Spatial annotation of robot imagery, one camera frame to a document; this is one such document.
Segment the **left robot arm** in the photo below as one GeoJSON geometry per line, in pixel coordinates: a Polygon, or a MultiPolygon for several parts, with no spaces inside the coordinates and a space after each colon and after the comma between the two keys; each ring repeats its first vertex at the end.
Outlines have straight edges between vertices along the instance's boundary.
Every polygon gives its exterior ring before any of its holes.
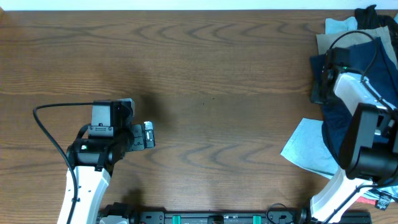
{"type": "Polygon", "coordinates": [[[100,204],[114,166],[126,153],[155,147],[150,121],[114,131],[113,127],[84,125],[67,149],[71,168],[58,223],[96,223],[100,204]]]}

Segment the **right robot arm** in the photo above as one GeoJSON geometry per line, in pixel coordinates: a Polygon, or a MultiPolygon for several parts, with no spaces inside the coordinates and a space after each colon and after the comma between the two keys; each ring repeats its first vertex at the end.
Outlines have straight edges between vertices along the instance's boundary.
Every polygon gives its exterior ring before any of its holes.
{"type": "Polygon", "coordinates": [[[342,102],[352,115],[338,153],[339,168],[302,216],[307,223],[338,223],[367,190],[397,185],[397,108],[350,67],[349,50],[330,48],[311,101],[342,102]]]}

